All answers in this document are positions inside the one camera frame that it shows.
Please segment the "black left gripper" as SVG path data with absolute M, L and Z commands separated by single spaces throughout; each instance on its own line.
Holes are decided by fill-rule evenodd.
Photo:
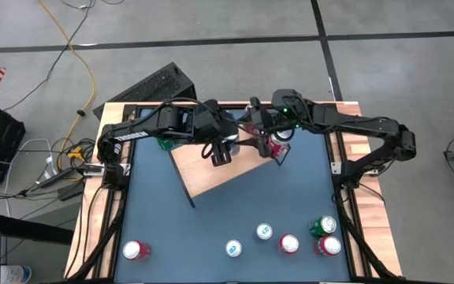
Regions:
M 234 117 L 229 112 L 221 112 L 218 116 L 211 113 L 201 115 L 201 138 L 211 140 L 235 140 L 239 130 L 233 122 Z M 212 143 L 211 160 L 214 166 L 231 163 L 230 147 L 224 142 Z

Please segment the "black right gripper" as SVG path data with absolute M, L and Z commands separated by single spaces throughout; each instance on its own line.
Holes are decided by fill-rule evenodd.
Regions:
M 261 157 L 285 157 L 291 149 L 294 128 L 270 113 L 256 97 L 250 98 L 249 128 Z

